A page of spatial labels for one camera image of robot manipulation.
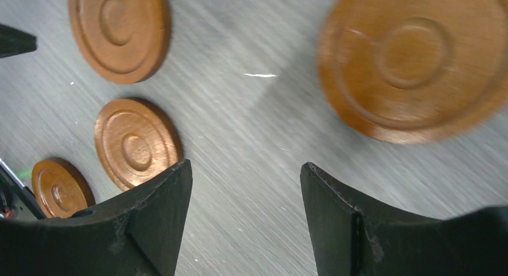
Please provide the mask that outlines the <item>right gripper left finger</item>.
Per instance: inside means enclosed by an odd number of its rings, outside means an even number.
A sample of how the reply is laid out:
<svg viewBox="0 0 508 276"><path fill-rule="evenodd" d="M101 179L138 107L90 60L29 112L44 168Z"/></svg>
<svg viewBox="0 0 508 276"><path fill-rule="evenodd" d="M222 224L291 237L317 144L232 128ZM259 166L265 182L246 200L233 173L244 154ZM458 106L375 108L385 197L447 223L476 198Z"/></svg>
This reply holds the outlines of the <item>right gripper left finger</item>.
<svg viewBox="0 0 508 276"><path fill-rule="evenodd" d="M174 275L193 185L189 160L69 218L1 221L2 275Z"/></svg>

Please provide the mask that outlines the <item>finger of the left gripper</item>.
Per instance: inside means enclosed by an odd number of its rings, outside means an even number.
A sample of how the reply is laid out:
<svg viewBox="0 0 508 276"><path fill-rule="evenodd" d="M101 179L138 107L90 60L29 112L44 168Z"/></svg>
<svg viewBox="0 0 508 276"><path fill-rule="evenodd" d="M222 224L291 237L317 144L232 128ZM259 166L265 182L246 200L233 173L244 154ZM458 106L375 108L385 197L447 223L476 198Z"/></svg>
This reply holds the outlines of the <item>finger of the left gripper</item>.
<svg viewBox="0 0 508 276"><path fill-rule="evenodd" d="M36 36L1 24L1 58L30 53L36 49Z"/></svg>

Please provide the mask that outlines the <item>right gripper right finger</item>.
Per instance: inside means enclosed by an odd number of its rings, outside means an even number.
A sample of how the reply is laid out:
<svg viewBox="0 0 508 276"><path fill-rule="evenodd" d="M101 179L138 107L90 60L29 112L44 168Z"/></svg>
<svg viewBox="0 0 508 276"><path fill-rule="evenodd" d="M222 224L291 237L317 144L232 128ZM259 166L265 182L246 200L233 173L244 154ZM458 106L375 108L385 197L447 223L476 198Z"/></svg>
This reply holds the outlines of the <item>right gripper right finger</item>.
<svg viewBox="0 0 508 276"><path fill-rule="evenodd" d="M314 163L300 173L319 275L506 275L507 207L439 220L350 187Z"/></svg>

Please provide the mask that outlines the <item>brown wooden coaster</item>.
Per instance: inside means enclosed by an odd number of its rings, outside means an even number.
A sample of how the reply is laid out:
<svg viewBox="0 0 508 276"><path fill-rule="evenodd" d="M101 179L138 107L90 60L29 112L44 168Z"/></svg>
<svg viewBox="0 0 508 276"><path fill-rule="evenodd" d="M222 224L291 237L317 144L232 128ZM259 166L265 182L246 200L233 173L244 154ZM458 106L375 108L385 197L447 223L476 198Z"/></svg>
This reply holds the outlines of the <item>brown wooden coaster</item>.
<svg viewBox="0 0 508 276"><path fill-rule="evenodd" d="M167 56L170 0L68 0L68 13L81 54L108 81L144 81Z"/></svg>
<svg viewBox="0 0 508 276"><path fill-rule="evenodd" d="M50 157L37 162L31 182L35 200L48 218L68 218L96 204L83 175L64 159Z"/></svg>
<svg viewBox="0 0 508 276"><path fill-rule="evenodd" d="M397 144L451 137L507 104L507 0L336 0L317 63L354 130Z"/></svg>
<svg viewBox="0 0 508 276"><path fill-rule="evenodd" d="M99 112L94 140L111 181L127 191L183 160L184 150L171 118L141 98L120 98Z"/></svg>

